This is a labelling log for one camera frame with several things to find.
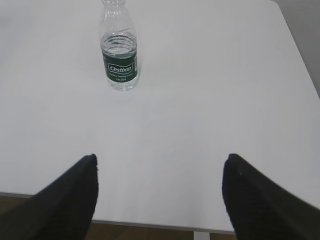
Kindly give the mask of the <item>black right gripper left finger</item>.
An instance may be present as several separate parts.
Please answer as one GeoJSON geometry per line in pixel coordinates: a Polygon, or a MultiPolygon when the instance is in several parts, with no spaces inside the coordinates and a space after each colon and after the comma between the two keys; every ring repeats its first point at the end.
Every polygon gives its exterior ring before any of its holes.
{"type": "Polygon", "coordinates": [[[1,214],[2,240],[83,240],[99,193],[98,160],[86,155],[43,190],[1,214]]]}

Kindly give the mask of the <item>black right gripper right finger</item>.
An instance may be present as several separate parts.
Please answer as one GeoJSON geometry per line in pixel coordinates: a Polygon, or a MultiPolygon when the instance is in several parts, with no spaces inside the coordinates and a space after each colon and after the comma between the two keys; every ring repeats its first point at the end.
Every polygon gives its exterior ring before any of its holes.
{"type": "Polygon", "coordinates": [[[320,210],[231,153],[224,163],[222,196],[239,240],[318,240],[320,210]]]}

